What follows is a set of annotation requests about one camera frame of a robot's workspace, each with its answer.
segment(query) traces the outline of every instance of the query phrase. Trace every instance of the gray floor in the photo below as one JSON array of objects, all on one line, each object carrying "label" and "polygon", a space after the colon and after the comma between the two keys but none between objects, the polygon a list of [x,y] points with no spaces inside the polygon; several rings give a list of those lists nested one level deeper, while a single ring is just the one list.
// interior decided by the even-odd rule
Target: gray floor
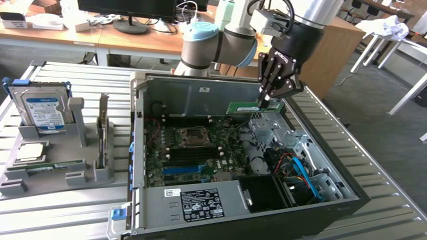
[{"label": "gray floor", "polygon": [[[76,52],[5,45],[0,46],[0,56],[0,78],[19,78],[33,59],[77,63],[83,58],[83,54]],[[352,56],[336,82],[348,75],[358,57],[358,54]],[[131,64],[135,65],[139,59],[132,57]],[[167,65],[159,64],[155,58],[143,58],[136,67],[156,70],[176,67],[176,60],[165,61]],[[427,212],[427,144],[419,140],[427,132],[427,108],[410,102],[395,116],[386,114],[406,93],[407,90],[396,83],[364,67],[342,86],[331,88],[324,100],[336,116],[350,122],[350,131],[356,139]]]}]

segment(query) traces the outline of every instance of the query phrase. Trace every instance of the white chair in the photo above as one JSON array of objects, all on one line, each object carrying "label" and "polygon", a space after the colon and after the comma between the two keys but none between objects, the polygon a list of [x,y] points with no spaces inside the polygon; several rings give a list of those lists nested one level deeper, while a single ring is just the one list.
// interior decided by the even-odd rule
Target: white chair
[{"label": "white chair", "polygon": [[350,70],[351,73],[355,73],[355,72],[356,72],[358,67],[359,67],[362,61],[366,59],[367,55],[370,54],[371,49],[374,48],[374,46],[375,46],[376,42],[379,41],[379,39],[380,39],[380,42],[379,42],[379,44],[376,45],[376,47],[375,47],[371,55],[368,56],[367,60],[363,62],[363,66],[368,66],[368,65],[371,64],[372,59],[374,59],[376,53],[380,51],[382,46],[384,45],[384,42],[386,42],[386,41],[394,41],[394,42],[398,42],[398,44],[392,47],[391,52],[387,54],[384,60],[383,60],[382,63],[380,63],[382,65],[378,66],[379,68],[383,67],[383,65],[384,65],[387,59],[390,58],[392,52],[396,51],[396,49],[398,49],[398,47],[399,47],[399,45],[400,45],[400,42],[402,42],[402,41],[396,41],[396,40],[390,39],[390,38],[387,38],[387,37],[383,37],[383,36],[380,36],[380,35],[378,35],[378,34],[371,34],[371,35],[372,35],[372,40],[368,42],[368,44],[367,44],[367,46],[366,46],[366,49],[364,49],[364,51],[363,51],[363,53],[362,53],[358,61],[355,61],[355,64],[354,64],[354,66],[352,66],[352,68],[351,68],[351,70]]}]

